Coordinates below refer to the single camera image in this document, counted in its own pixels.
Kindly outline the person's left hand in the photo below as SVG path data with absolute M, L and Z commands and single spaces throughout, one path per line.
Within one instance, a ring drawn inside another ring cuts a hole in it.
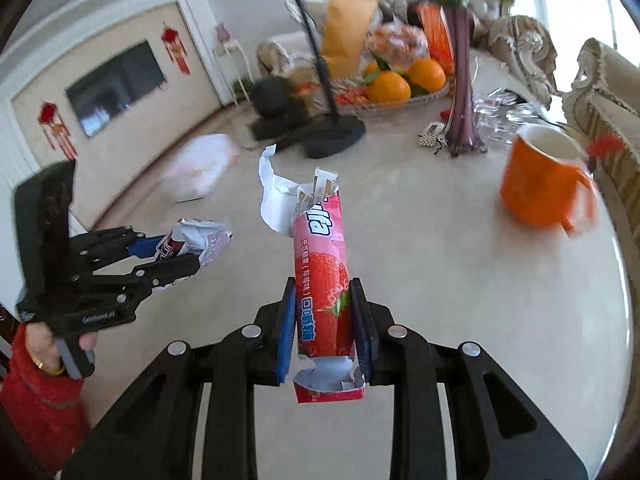
M 67 372 L 54 336 L 46 323 L 32 323 L 24 326 L 24 346 L 35 367 L 44 376 L 55 377 Z

